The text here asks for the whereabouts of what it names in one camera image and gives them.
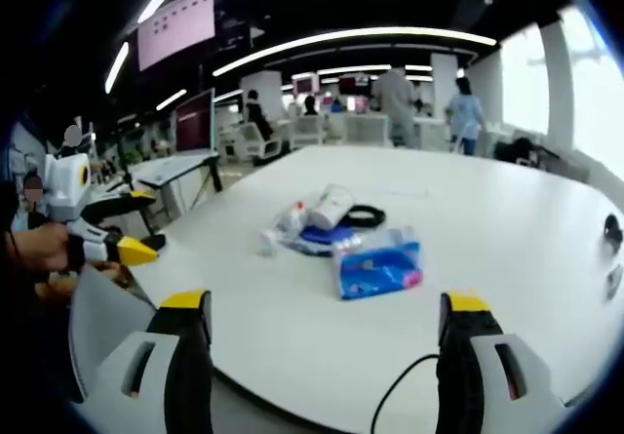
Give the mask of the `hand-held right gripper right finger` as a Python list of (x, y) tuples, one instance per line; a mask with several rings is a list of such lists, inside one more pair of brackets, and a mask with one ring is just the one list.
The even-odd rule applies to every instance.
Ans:
[(566, 417), (545, 362), (476, 296), (441, 295), (438, 433), (551, 433)]

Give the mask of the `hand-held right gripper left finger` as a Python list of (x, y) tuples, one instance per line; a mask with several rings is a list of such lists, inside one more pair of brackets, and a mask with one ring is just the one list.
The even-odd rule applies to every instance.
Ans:
[(165, 299), (144, 332), (98, 366), (90, 391), (97, 433), (211, 433), (211, 293)]

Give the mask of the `person's left hand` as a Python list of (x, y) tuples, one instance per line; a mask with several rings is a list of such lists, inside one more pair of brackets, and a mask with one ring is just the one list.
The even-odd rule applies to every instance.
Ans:
[(35, 229), (14, 232), (12, 251), (26, 269), (36, 272), (67, 268), (69, 234), (63, 224), (48, 222)]

